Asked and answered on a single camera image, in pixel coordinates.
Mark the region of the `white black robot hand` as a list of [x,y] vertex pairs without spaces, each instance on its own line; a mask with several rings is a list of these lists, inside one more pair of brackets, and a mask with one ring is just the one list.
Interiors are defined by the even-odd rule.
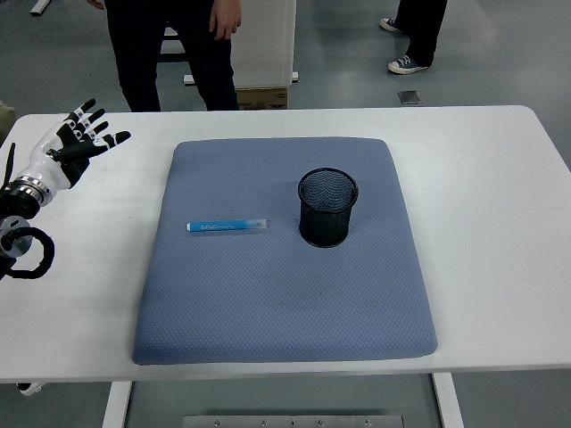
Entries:
[[90,160],[127,141],[131,134],[109,134],[104,110],[94,111],[90,99],[56,123],[30,154],[23,177],[38,181],[51,195],[72,188],[87,170]]

